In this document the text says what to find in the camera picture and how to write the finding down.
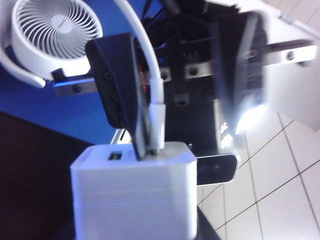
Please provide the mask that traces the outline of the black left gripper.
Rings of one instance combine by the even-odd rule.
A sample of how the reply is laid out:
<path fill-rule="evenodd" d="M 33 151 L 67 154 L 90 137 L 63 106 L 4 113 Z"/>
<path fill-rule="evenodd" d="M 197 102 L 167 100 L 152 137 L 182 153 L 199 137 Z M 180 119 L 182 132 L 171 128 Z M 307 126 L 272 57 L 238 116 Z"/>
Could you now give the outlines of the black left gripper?
<path fill-rule="evenodd" d="M 268 43 L 262 16 L 255 11 L 205 17 L 166 14 L 145 18 L 142 24 L 163 79 L 165 140 L 185 143 L 198 158 L 218 150 L 215 100 L 227 133 L 234 135 L 244 114 L 264 102 L 263 68 L 303 65 L 316 52 L 315 41 L 308 38 Z M 132 38 L 149 112 L 151 74 L 141 44 Z M 98 92 L 90 65 L 84 75 L 67 77 L 60 68 L 51 74 L 61 95 L 83 93 L 89 86 Z"/>

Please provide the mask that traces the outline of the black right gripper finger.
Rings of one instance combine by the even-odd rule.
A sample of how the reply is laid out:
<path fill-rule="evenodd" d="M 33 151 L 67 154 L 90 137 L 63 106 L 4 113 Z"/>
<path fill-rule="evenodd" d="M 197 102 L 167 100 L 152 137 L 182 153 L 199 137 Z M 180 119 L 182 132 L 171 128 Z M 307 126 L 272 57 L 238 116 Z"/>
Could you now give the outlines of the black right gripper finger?
<path fill-rule="evenodd" d="M 221 240 L 200 207 L 197 207 L 197 239 Z"/>

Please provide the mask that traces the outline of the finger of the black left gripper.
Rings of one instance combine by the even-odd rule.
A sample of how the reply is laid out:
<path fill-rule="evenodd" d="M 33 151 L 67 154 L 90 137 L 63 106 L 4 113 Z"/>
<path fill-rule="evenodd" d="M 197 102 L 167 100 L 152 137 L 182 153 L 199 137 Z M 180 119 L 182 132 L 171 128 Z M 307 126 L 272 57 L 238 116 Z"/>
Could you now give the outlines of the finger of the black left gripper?
<path fill-rule="evenodd" d="M 150 124 L 131 33 L 89 40 L 85 54 L 108 123 L 129 132 L 135 156 L 143 160 L 148 154 Z"/>

